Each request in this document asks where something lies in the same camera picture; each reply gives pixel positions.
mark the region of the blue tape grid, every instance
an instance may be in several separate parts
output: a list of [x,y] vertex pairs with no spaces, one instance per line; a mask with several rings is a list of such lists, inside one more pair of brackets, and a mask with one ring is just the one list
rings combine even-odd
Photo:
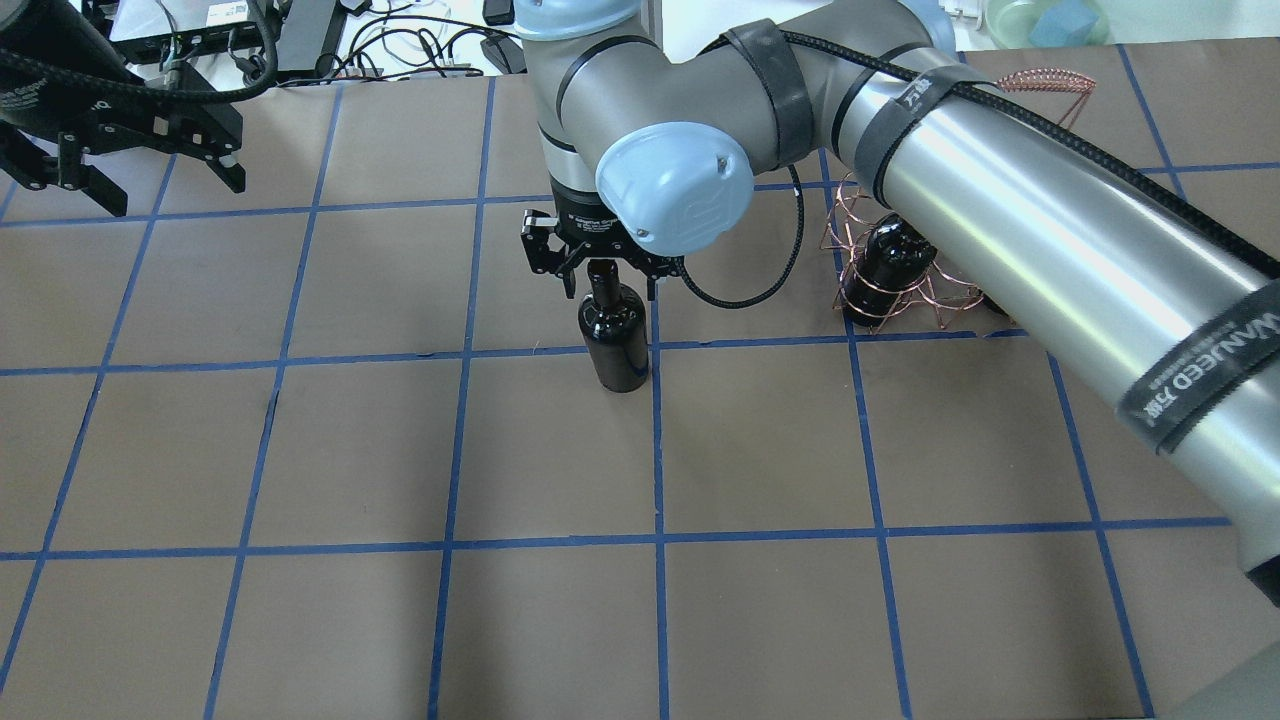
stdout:
[[[823,179],[829,181],[831,164],[828,163],[826,150],[818,151],[818,161],[822,165]],[[835,208],[835,197],[832,196],[829,188],[826,191],[826,201],[827,213],[828,217],[831,217],[831,211]],[[841,270],[844,269],[844,258],[841,256],[840,250],[832,250],[831,258],[836,277],[838,278]],[[858,406],[858,430],[861,436],[863,456],[867,468],[867,488],[870,493],[872,521],[876,524],[876,552],[879,556],[881,585],[884,593],[884,615],[888,623],[888,642],[890,650],[893,655],[893,674],[897,678],[897,700],[902,711],[902,717],[910,720],[913,717],[911,691],[906,675],[906,657],[902,651],[902,632],[899,624],[897,596],[893,591],[893,568],[888,552],[888,533],[884,528],[884,511],[881,506],[879,482],[876,475],[876,451],[872,447],[872,428],[867,416],[867,395],[864,392],[865,388],[863,387],[861,363],[858,357],[858,345],[861,342],[861,338],[854,331],[854,323],[849,318],[844,318],[844,320],[845,342],[849,346],[849,366],[854,380],[854,401]]]
[[1075,414],[1071,411],[1071,400],[1066,395],[1066,383],[1062,380],[1062,369],[1057,359],[1048,355],[1050,373],[1053,375],[1053,387],[1057,389],[1057,401],[1062,407],[1062,420],[1066,423],[1066,434],[1071,441],[1071,452],[1075,456],[1075,468],[1080,473],[1080,486],[1084,489],[1084,501],[1089,506],[1089,518],[1093,524],[1094,536],[1098,539],[1098,551],[1102,553],[1102,569],[1107,575],[1107,585],[1111,591],[1111,602],[1115,606],[1116,620],[1120,624],[1120,635],[1124,638],[1125,653],[1129,656],[1129,670],[1133,673],[1134,687],[1138,691],[1138,701],[1142,703],[1144,717],[1155,717],[1156,711],[1151,703],[1151,691],[1147,687],[1147,675],[1142,671],[1142,659],[1138,657],[1138,642],[1133,637],[1133,628],[1129,625],[1129,611],[1125,609],[1124,592],[1120,589],[1120,577],[1116,574],[1115,561],[1111,559],[1111,543],[1107,541],[1107,530],[1102,524],[1102,512],[1098,510],[1098,498],[1093,492],[1093,480],[1089,478],[1089,466],[1084,460],[1084,448],[1080,446],[1080,433],[1075,427]]
[[1160,151],[1160,159],[1165,161],[1165,167],[1161,170],[1169,173],[1174,192],[1183,200],[1187,200],[1187,192],[1183,191],[1183,182],[1178,178],[1178,172],[1174,169],[1174,160],[1169,156],[1169,149],[1165,147],[1165,138],[1161,137],[1160,128],[1156,127],[1156,117],[1151,111],[1151,105],[1147,104],[1147,95],[1142,91],[1142,85],[1138,83],[1137,73],[1133,72],[1129,51],[1125,50],[1124,45],[1116,45],[1116,51],[1120,53],[1120,61],[1124,64],[1125,74],[1129,76],[1129,85],[1133,86],[1133,94],[1138,97],[1142,117],[1147,119],[1147,128],[1151,131],[1151,137],[1156,141],[1156,150]]
[[475,336],[476,322],[476,291],[480,277],[481,234],[484,228],[484,196],[489,182],[489,141],[493,135],[493,100],[497,85],[489,79],[489,94],[485,100],[484,114],[484,140],[480,155],[480,182],[476,188],[475,236],[471,245],[471,288],[467,293],[467,325],[462,347],[462,375],[458,380],[458,411],[453,427],[453,464],[449,470],[449,500],[444,524],[444,543],[440,559],[440,585],[435,601],[435,639],[431,646],[431,679],[428,687],[426,716],[439,717],[440,710],[440,673],[444,665],[444,624],[448,620],[449,610],[449,578],[453,571],[454,529],[458,515],[458,480],[462,474],[462,434],[467,424],[467,391],[471,384],[471,347]]
[[[36,600],[36,588],[40,585],[40,577],[45,571],[45,564],[49,560],[49,552],[54,544],[54,533],[58,532],[58,520],[63,515],[63,507],[67,505],[67,493],[70,491],[72,478],[76,475],[76,464],[79,461],[81,450],[84,447],[84,434],[88,430],[90,420],[93,418],[93,409],[97,406],[99,392],[102,389],[102,380],[106,379],[106,366],[111,364],[111,354],[115,352],[115,342],[120,337],[120,328],[124,325],[124,314],[129,309],[129,300],[133,297],[133,288],[137,284],[138,274],[142,272],[142,260],[146,258],[147,246],[151,245],[151,236],[156,228],[156,215],[160,213],[160,202],[164,200],[164,193],[169,188],[169,181],[173,178],[173,168],[177,163],[177,156],[169,158],[169,164],[165,167],[164,178],[160,181],[160,190],[156,192],[155,202],[151,205],[151,215],[146,219],[146,231],[142,233],[142,240],[138,242],[138,251],[133,259],[133,268],[129,270],[129,279],[124,286],[124,293],[120,297],[120,307],[115,313],[115,322],[111,324],[111,334],[106,341],[106,350],[102,351],[102,361],[99,364],[96,377],[93,378],[93,391],[88,396],[88,402],[84,406],[84,416],[81,420],[79,430],[76,433],[76,442],[72,445],[70,459],[67,461],[67,470],[63,473],[61,484],[58,487],[58,496],[54,501],[54,511],[49,518],[49,524],[45,527],[45,539],[40,546],[40,552],[35,557],[36,564],[31,570],[31,580],[27,583],[27,592],[22,598],[22,607],[18,610],[18,619],[13,625],[13,634],[9,637],[9,646],[5,648],[4,664],[0,665],[0,693],[4,692],[5,684],[9,682],[9,670],[13,667],[14,655],[18,652],[18,642],[22,639],[22,630],[27,624],[27,616],[31,612],[31,603]],[[9,196],[5,199],[5,210],[9,209],[9,202],[13,199],[17,183],[10,188]]]
[[[1124,46],[1117,46],[1121,60],[1125,67],[1125,72],[1133,86],[1134,94],[1137,95],[1138,102],[1143,110],[1144,119],[1148,128],[1152,132],[1156,146],[1161,154],[1164,165],[1160,168],[1143,168],[1142,172],[1147,173],[1166,173],[1170,176],[1172,184],[1179,195],[1184,195],[1181,183],[1179,181],[1179,174],[1183,173],[1212,173],[1212,172],[1242,172],[1242,170],[1274,170],[1280,169],[1280,161],[1263,161],[1263,163],[1240,163],[1240,164],[1219,164],[1219,165],[1175,165],[1169,155],[1169,151],[1164,143],[1164,138],[1160,135],[1160,129],[1156,124],[1155,115],[1147,104],[1146,96],[1138,82],[1137,74],[1133,70],[1133,65],[1129,60],[1128,53]],[[483,214],[485,205],[493,204],[521,204],[521,202],[549,202],[550,196],[531,195],[531,196],[508,196],[508,197],[486,197],[485,184],[488,176],[488,161],[489,161],[489,140],[492,135],[493,123],[493,99],[494,99],[494,83],[493,79],[489,81],[489,95],[488,105],[485,110],[485,133],[484,133],[484,154],[481,159],[481,173],[480,183],[477,187],[476,197],[470,199],[447,199],[447,200],[424,200],[424,201],[403,201],[403,202],[367,202],[367,204],[347,204],[347,205],[321,205],[320,193],[324,183],[325,172],[328,168],[328,160],[337,131],[338,110],[340,106],[342,92],[340,90],[335,95],[333,114],[330,118],[329,136],[326,138],[326,147],[324,152],[324,159],[321,161],[320,177],[316,183],[315,195],[310,206],[300,208],[271,208],[261,210],[228,210],[228,211],[210,211],[210,213],[180,213],[180,214],[161,214],[160,205],[164,199],[165,191],[168,188],[169,181],[173,174],[174,161],[170,163],[165,170],[164,178],[160,184],[155,204],[152,210],[147,215],[127,217],[127,218],[81,218],[81,219],[50,219],[50,220],[23,220],[23,222],[5,222],[3,220],[8,208],[10,206],[15,193],[17,183],[10,183],[3,202],[0,202],[0,228],[20,228],[20,227],[42,227],[42,225],[82,225],[82,224],[99,224],[99,223],[145,223],[146,229],[143,238],[138,247],[138,254],[134,260],[133,269],[129,275],[129,281],[125,286],[124,295],[122,297],[120,309],[115,318],[115,324],[113,325],[113,332],[108,342],[108,347],[104,352],[102,361],[99,365],[91,366],[73,366],[73,368],[13,368],[13,369],[0,369],[0,377],[13,377],[13,375],[61,375],[61,374],[93,374],[95,375],[95,389],[93,395],[90,397],[86,406],[86,413],[81,423],[79,430],[77,433],[76,443],[72,448],[72,455],[68,461],[67,471],[64,473],[61,486],[59,487],[58,500],[55,502],[54,512],[50,518],[50,523],[46,528],[45,539],[40,551],[33,552],[0,552],[0,562],[3,561],[33,561],[35,566],[32,569],[32,577],[27,587],[27,592],[23,596],[22,607],[19,609],[18,619],[14,624],[14,632],[10,637],[9,644],[4,656],[4,665],[0,666],[0,692],[3,692],[4,685],[8,680],[9,670],[13,665],[14,655],[17,652],[22,629],[26,624],[27,616],[31,611],[31,606],[36,597],[37,585],[40,582],[41,573],[49,561],[60,560],[123,560],[123,559],[142,559],[142,557],[233,557],[236,559],[236,570],[233,573],[233,582],[230,591],[228,593],[228,605],[224,618],[223,629],[219,637],[219,648],[215,659],[214,674],[210,680],[210,691],[206,701],[206,719],[212,716],[218,683],[220,679],[220,673],[223,664],[225,661],[227,642],[230,635],[232,624],[234,620],[234,607],[239,587],[239,580],[243,573],[243,562],[246,557],[255,556],[305,556],[305,555],[348,555],[348,553],[370,553],[370,552],[442,552],[444,559],[442,564],[442,577],[440,588],[438,597],[438,614],[436,614],[436,634],[435,644],[433,647],[433,669],[431,669],[431,683],[429,688],[429,717],[438,717],[438,702],[439,702],[439,676],[443,661],[443,642],[444,642],[444,629],[447,621],[447,605],[448,605],[448,578],[452,564],[452,553],[454,551],[488,551],[488,550],[504,550],[504,548],[529,548],[529,547],[584,547],[584,546],[621,546],[621,544],[653,544],[655,548],[655,592],[657,592],[657,632],[658,632],[658,676],[659,676],[659,715],[664,720],[669,719],[669,671],[668,671],[668,657],[667,657],[667,609],[666,609],[666,544],[668,543],[705,543],[705,542],[769,542],[769,541],[787,541],[787,539],[876,539],[877,548],[881,559],[882,570],[882,583],[886,598],[886,615],[890,629],[890,639],[893,652],[895,671],[899,683],[899,698],[901,703],[901,710],[904,717],[911,717],[911,705],[910,705],[910,692],[908,684],[906,674],[906,660],[904,657],[901,646],[901,633],[899,628],[897,609],[893,596],[892,584],[892,568],[888,552],[888,538],[897,537],[943,537],[943,536],[988,536],[988,534],[1016,534],[1016,533],[1064,533],[1064,532],[1092,532],[1098,539],[1100,552],[1103,561],[1103,568],[1107,574],[1107,582],[1112,593],[1112,601],[1115,605],[1117,620],[1120,624],[1121,635],[1124,638],[1124,644],[1126,653],[1129,656],[1130,669],[1134,675],[1134,683],[1137,685],[1138,696],[1143,706],[1143,712],[1147,716],[1153,716],[1153,707],[1149,696],[1149,691],[1146,684],[1146,679],[1142,671],[1142,662],[1138,655],[1137,643],[1133,637],[1132,628],[1129,626],[1128,614],[1124,605],[1124,597],[1120,588],[1119,577],[1115,570],[1115,564],[1111,559],[1110,547],[1107,542],[1107,532],[1112,530],[1138,530],[1138,529],[1162,529],[1162,528],[1211,528],[1211,527],[1226,527],[1229,525],[1225,518],[1170,518],[1170,519],[1149,519],[1149,520],[1103,520],[1098,511],[1097,500],[1093,495],[1092,483],[1088,475],[1088,468],[1084,459],[1083,448],[1080,447],[1079,433],[1075,428],[1074,415],[1071,413],[1070,401],[1066,396],[1065,384],[1062,383],[1061,370],[1057,366],[1056,360],[1050,357],[1050,370],[1053,377],[1055,386],[1059,392],[1059,400],[1062,406],[1064,421],[1066,424],[1068,436],[1071,442],[1073,452],[1075,454],[1078,469],[1080,473],[1082,487],[1085,493],[1085,498],[1089,506],[1091,520],[1085,523],[1030,523],[1030,524],[1000,524],[1000,525],[950,525],[950,527],[886,527],[883,521],[883,512],[879,503],[878,484],[876,479],[876,466],[874,457],[870,445],[870,427],[867,419],[865,398],[861,386],[861,375],[858,361],[858,346],[868,342],[900,342],[900,341],[915,341],[915,340],[952,340],[952,338],[974,338],[977,337],[972,332],[931,332],[931,333],[888,333],[879,336],[865,336],[856,334],[851,325],[846,324],[846,332],[844,336],[819,336],[819,337],[785,337],[785,338],[751,338],[751,340],[723,340],[713,342],[662,342],[658,329],[658,305],[653,305],[652,316],[652,333],[653,333],[653,406],[654,406],[654,506],[655,506],[655,520],[654,520],[654,533],[653,534],[628,534],[628,536],[573,536],[573,537],[550,537],[550,538],[509,538],[509,539],[483,539],[483,541],[456,541],[453,539],[453,527],[456,523],[457,511],[457,483],[458,483],[458,470],[461,468],[461,454],[462,454],[462,436],[465,430],[465,415],[466,415],[466,392],[468,386],[470,375],[470,360],[475,357],[524,357],[534,355],[567,355],[567,354],[580,354],[585,352],[582,347],[539,347],[539,348],[511,348],[511,350],[485,350],[477,351],[471,347],[472,334],[474,334],[474,322],[475,322],[475,299],[476,299],[476,277],[479,272],[479,260],[481,252],[481,225]],[[828,210],[833,204],[832,190],[838,186],[838,181],[832,181],[828,158],[826,151],[819,151],[819,161],[822,165],[822,182],[806,182],[803,184],[806,190],[822,190]],[[756,186],[758,191],[790,191],[790,183],[763,183]],[[476,206],[476,225],[475,237],[472,247],[472,268],[471,268],[471,290],[468,296],[467,307],[467,333],[465,341],[465,348],[461,352],[436,352],[429,355],[357,355],[357,356],[325,356],[325,357],[288,357],[288,343],[292,334],[293,319],[296,316],[298,293],[302,286],[302,278],[306,269],[306,258],[310,249],[311,234],[315,228],[316,217],[323,213],[338,213],[338,211],[353,211],[353,210],[384,210],[384,209],[397,209],[397,208],[433,208],[433,206],[458,206],[458,205],[474,205]],[[115,341],[119,336],[120,327],[123,325],[123,319],[128,309],[129,300],[132,297],[133,287],[136,284],[138,273],[141,270],[141,264],[143,261],[147,246],[150,243],[151,236],[157,223],[170,222],[170,220],[189,220],[189,219],[206,219],[206,218],[230,218],[230,217],[253,217],[253,215],[280,215],[280,214],[307,214],[307,234],[303,241],[302,255],[300,259],[298,273],[294,281],[293,296],[291,299],[289,315],[285,323],[284,337],[282,338],[282,352],[275,360],[260,360],[260,361],[244,361],[244,363],[223,363],[223,364],[172,364],[172,365],[113,365],[110,363],[111,354],[115,347]],[[833,260],[838,270],[840,256],[838,251],[833,251]],[[1027,333],[1021,329],[1010,329],[992,333],[988,337],[1016,337],[1025,336]],[[663,465],[662,465],[662,378],[660,378],[660,355],[663,350],[687,350],[699,347],[750,347],[750,346],[786,346],[786,345],[836,345],[847,343],[850,352],[850,369],[854,377],[854,392],[855,401],[859,411],[859,429],[861,433],[863,446],[867,454],[867,471],[869,492],[872,496],[873,519],[874,527],[872,528],[828,528],[828,529],[804,529],[804,530],[777,530],[777,532],[719,532],[719,533],[666,533],[664,520],[663,520]],[[328,364],[352,364],[352,363],[401,363],[401,361],[429,361],[429,360],[462,360],[462,377],[460,379],[460,396],[458,396],[458,415],[456,421],[456,437],[454,437],[454,457],[451,475],[451,488],[449,488],[449,505],[448,505],[448,519],[447,519],[447,534],[443,542],[407,542],[407,543],[362,543],[362,544],[320,544],[320,546],[251,546],[248,543],[250,530],[252,527],[253,509],[257,498],[257,489],[260,487],[262,466],[266,457],[266,448],[270,439],[271,424],[274,420],[275,411],[275,397],[278,397],[280,387],[283,386],[283,375],[288,366],[300,365],[328,365]],[[187,547],[187,548],[120,548],[120,550],[82,550],[82,551],[54,551],[51,550],[51,542],[54,533],[56,532],[58,519],[61,514],[63,505],[65,503],[67,493],[70,487],[70,482],[74,477],[76,464],[79,457],[81,448],[83,446],[83,439],[86,430],[88,428],[90,420],[92,418],[93,407],[96,405],[97,391],[105,379],[105,375],[114,373],[165,373],[165,372],[224,372],[224,370],[242,370],[242,369],[261,369],[261,368],[275,368],[276,369],[276,382],[273,393],[273,401],[269,405],[266,418],[264,419],[262,438],[260,442],[259,459],[255,466],[253,484],[251,495],[246,506],[246,519],[242,529],[241,543],[237,547]]]
[[280,355],[276,359],[275,383],[271,387],[271,400],[266,405],[266,418],[262,420],[262,437],[257,446],[257,460],[253,465],[253,480],[250,484],[248,501],[244,503],[244,523],[241,525],[239,547],[236,552],[236,568],[232,571],[232,584],[227,593],[227,610],[223,615],[223,628],[218,634],[218,651],[214,655],[214,671],[209,678],[209,694],[205,698],[205,720],[212,720],[214,708],[218,703],[218,687],[223,676],[223,665],[227,661],[227,643],[230,641],[232,623],[236,620],[236,605],[239,598],[241,580],[244,577],[246,548],[253,530],[253,514],[257,510],[257,495],[262,487],[262,470],[266,466],[266,452],[271,442],[271,428],[275,424],[275,407],[280,400],[280,389],[284,387],[285,360],[289,357],[289,342],[293,340],[293,323],[298,314],[298,299],[302,295],[302,281],[307,270],[307,259],[311,254],[311,240],[316,229],[316,215],[320,208],[320,195],[324,192],[325,176],[329,172],[329,158],[333,154],[334,137],[338,135],[338,114],[342,110],[342,91],[339,87],[334,94],[333,109],[329,115],[329,133],[325,137],[324,154],[320,159],[320,173],[316,178],[315,191],[311,195],[311,208],[307,214],[307,229],[302,237],[302,251],[298,256],[298,272],[293,278],[293,293],[289,296],[289,311],[284,319],[284,332],[280,337]]

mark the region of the blue sponge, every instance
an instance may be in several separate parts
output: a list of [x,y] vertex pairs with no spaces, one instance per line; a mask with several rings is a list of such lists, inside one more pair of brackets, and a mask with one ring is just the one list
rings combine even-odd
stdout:
[[1098,14],[1083,0],[1062,0],[1041,15],[1032,28],[1030,41],[1037,47],[1074,47],[1084,41],[1098,24]]

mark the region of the dark glass bottle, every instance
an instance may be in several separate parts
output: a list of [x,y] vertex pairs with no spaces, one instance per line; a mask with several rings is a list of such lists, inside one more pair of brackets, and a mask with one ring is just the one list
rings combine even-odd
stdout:
[[890,213],[867,238],[858,274],[845,277],[845,316],[864,328],[879,327],[899,293],[919,282],[937,255],[919,231]]
[[591,260],[586,275],[591,295],[582,299],[577,324],[595,374],[608,389],[631,392],[649,377],[644,301],[618,282],[618,264],[613,260]]

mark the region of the copper wire wine holder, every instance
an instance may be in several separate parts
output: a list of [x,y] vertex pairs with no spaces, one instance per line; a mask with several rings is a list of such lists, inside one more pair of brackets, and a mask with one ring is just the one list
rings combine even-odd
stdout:
[[[841,250],[849,255],[849,261],[845,263],[845,269],[840,272],[840,287],[836,291],[835,309],[838,310],[850,305],[849,297],[845,295],[845,287],[851,282],[861,283],[886,295],[896,295],[893,304],[883,315],[870,315],[865,310],[859,310],[868,316],[881,320],[896,318],[911,307],[925,305],[933,310],[933,318],[937,322],[938,329],[945,331],[955,320],[956,315],[982,305],[984,297],[982,290],[972,282],[947,273],[938,265],[937,260],[929,264],[929,269],[925,270],[919,281],[897,292],[884,290],[860,275],[858,273],[858,264],[867,250],[867,238],[872,234],[876,223],[879,222],[868,222],[858,215],[858,202],[867,200],[870,200],[870,196],[863,192],[860,187],[852,186],[850,176],[845,176],[845,179],[836,187],[835,204],[827,218],[823,249]],[[863,229],[858,229],[856,225],[861,225]],[[872,328],[872,333],[877,333],[882,327],[884,327],[884,323]]]
[[[1075,101],[1071,102],[1066,113],[1057,120],[1057,124],[1070,129],[1093,95],[1097,82],[1074,70],[1036,68],[1005,76],[996,85],[1005,92],[1069,92],[1076,95]],[[961,313],[982,305],[986,299],[982,288],[947,273],[938,264],[937,259],[929,264],[929,268],[919,281],[901,291],[884,290],[860,275],[858,265],[867,250],[867,240],[876,225],[884,219],[884,215],[873,220],[858,214],[858,202],[868,200],[872,200],[872,197],[852,182],[852,176],[845,176],[836,187],[836,197],[827,217],[827,229],[823,236],[822,247],[823,250],[841,250],[847,254],[849,260],[840,272],[840,288],[836,292],[835,309],[851,306],[849,297],[845,295],[845,287],[855,282],[886,295],[896,295],[893,304],[883,315],[868,314],[865,310],[859,309],[859,313],[881,320],[870,331],[874,334],[890,319],[920,305],[933,310],[933,318],[940,331],[947,329]]]

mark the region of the black cable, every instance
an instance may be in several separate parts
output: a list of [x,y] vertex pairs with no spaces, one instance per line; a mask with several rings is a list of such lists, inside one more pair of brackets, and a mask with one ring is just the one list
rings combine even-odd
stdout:
[[330,77],[330,78],[297,78],[297,79],[284,81],[284,82],[282,82],[279,85],[279,87],[284,87],[284,88],[288,88],[288,87],[308,87],[308,86],[314,86],[314,85],[332,85],[332,83],[335,83],[335,82],[357,82],[357,83],[365,83],[365,82],[394,82],[394,81],[398,81],[398,79],[404,79],[404,78],[411,77],[411,76],[417,76],[417,74],[424,74],[424,73],[435,73],[438,70],[461,73],[463,77],[481,77],[484,74],[479,68],[468,68],[468,67],[462,67],[462,65],[439,65],[439,67],[430,67],[430,68],[413,68],[412,70],[406,70],[403,73],[392,73],[392,74],[380,76],[380,77],[372,77],[372,76],[370,76],[370,77],[344,76],[344,77]]
[[787,165],[787,172],[791,173],[791,187],[796,193],[796,241],[791,246],[791,258],[787,258],[787,265],[782,269],[782,277],[778,282],[773,283],[769,290],[765,290],[755,297],[749,297],[746,300],[721,300],[713,297],[703,288],[698,287],[694,278],[689,275],[689,270],[685,268],[685,259],[676,258],[676,270],[680,273],[680,279],[685,281],[685,287],[689,288],[699,300],[716,307],[722,307],[724,310],[742,310],[745,307],[751,307],[753,305],[759,305],[765,300],[773,297],[776,292],[782,290],[782,286],[787,282],[791,275],[791,270],[796,266],[796,258],[800,256],[800,246],[804,243],[804,188],[800,186],[800,174],[796,173],[795,165]]
[[[812,35],[804,35],[799,32],[783,31],[782,33],[787,42],[792,45],[800,45],[803,47],[809,47],[819,53],[826,53],[835,58],[861,65],[864,68],[873,69],[878,73],[883,73],[892,78],[911,82],[919,74],[915,70],[895,65],[892,63],[886,63],[879,58],[859,53],[856,50],[845,47],[831,42],[829,40],[823,40],[820,37],[814,37]],[[723,38],[718,41],[719,45],[727,44]],[[1271,255],[1267,255],[1260,247],[1254,246],[1249,241],[1244,240],[1239,234],[1231,232],[1229,228],[1210,218],[1198,208],[1190,205],[1178,195],[1170,192],[1160,183],[1152,181],[1147,176],[1139,173],[1134,168],[1125,164],[1123,160],[1115,158],[1106,150],[1093,145],[1092,142],[1084,140],[1083,137],[1060,127],[1053,120],[1043,118],[1016,102],[993,95],[984,90],[979,90],[974,86],[957,85],[952,91],[952,95],[963,97],[965,100],[977,102],[1005,115],[1046,135],[1051,140],[1062,145],[1068,150],[1071,150],[1080,156],[1093,161],[1105,170],[1115,174],[1120,179],[1128,182],[1135,190],[1157,202],[1164,209],[1178,215],[1193,228],[1204,234],[1206,240],[1220,250],[1230,254],[1235,259],[1240,260],[1245,265],[1253,268],[1254,270],[1262,273],[1270,279],[1280,278],[1280,260],[1276,260]]]
[[109,97],[136,97],[159,102],[189,102],[193,105],[224,105],[228,102],[239,102],[242,100],[257,97],[274,87],[275,72],[279,67],[275,54],[275,40],[271,37],[271,28],[266,24],[262,9],[259,8],[257,3],[253,0],[250,0],[247,5],[250,15],[253,19],[253,24],[262,36],[262,60],[266,68],[262,72],[262,77],[260,77],[257,82],[241,90],[157,90],[154,87],[146,87],[145,85],[116,82],[100,78],[97,76],[78,73],[58,65],[50,65],[49,63],[28,58],[26,55],[19,55],[4,47],[0,47],[0,68],[8,68],[10,70],[18,70],[31,76],[41,76],[49,82],[56,85],[87,90],[90,92],[101,92]]

